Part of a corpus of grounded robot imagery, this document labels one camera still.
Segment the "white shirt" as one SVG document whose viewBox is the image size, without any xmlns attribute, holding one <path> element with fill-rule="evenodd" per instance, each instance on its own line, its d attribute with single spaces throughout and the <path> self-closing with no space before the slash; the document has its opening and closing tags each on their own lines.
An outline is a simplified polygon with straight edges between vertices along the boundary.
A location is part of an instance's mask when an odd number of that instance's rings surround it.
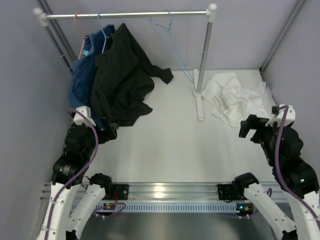
<svg viewBox="0 0 320 240">
<path fill-rule="evenodd" d="M 202 97 L 213 105 L 212 115 L 232 128 L 239 128 L 249 115 L 272 118 L 275 101 L 264 81 L 255 90 L 244 88 L 235 72 L 214 74 L 207 82 Z"/>
</svg>

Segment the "light blue wire hanger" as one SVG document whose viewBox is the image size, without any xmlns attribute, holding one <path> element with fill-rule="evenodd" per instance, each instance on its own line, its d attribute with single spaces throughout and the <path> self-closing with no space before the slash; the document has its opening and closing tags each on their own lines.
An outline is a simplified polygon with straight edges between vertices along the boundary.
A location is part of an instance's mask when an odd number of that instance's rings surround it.
<svg viewBox="0 0 320 240">
<path fill-rule="evenodd" d="M 150 18 L 150 24 L 152 28 L 157 33 L 158 37 L 161 39 L 162 43 L 164 44 L 165 48 L 169 52 L 172 59 L 178 64 L 184 75 L 187 77 L 190 83 L 194 83 L 194 77 L 190 73 L 190 71 L 186 67 L 186 60 L 184 58 L 184 55 L 182 53 L 182 50 L 179 47 L 179 44 L 177 43 L 177 40 L 175 39 L 172 31 L 172 22 L 173 17 L 172 13 L 167 9 L 166 10 L 169 15 L 169 24 L 167 26 L 164 26 L 162 24 L 159 24 L 156 22 L 153 18 Z"/>
</svg>

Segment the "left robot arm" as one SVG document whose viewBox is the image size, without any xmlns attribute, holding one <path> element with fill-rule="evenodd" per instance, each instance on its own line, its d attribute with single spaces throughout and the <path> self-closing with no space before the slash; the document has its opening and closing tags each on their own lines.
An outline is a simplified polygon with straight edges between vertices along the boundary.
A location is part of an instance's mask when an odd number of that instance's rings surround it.
<svg viewBox="0 0 320 240">
<path fill-rule="evenodd" d="M 97 204 L 113 195 L 113 183 L 109 176 L 96 173 L 80 202 L 72 209 L 89 162 L 97 153 L 97 145 L 117 138 L 117 125 L 102 123 L 105 129 L 73 123 L 65 137 L 65 148 L 53 165 L 50 197 L 46 214 L 37 239 L 78 240 Z"/>
</svg>

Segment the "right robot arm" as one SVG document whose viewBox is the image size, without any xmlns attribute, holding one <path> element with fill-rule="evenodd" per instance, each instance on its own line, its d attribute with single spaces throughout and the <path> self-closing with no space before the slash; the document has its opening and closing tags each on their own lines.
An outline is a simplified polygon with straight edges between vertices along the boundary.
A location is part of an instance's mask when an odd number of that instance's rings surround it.
<svg viewBox="0 0 320 240">
<path fill-rule="evenodd" d="M 303 141 L 289 124 L 283 129 L 268 119 L 249 115 L 241 121 L 239 137 L 259 144 L 272 174 L 289 203 L 292 218 L 285 214 L 250 172 L 234 178 L 232 192 L 248 199 L 263 216 L 277 240 L 318 240 L 320 238 L 320 186 L 314 169 L 301 158 Z"/>
</svg>

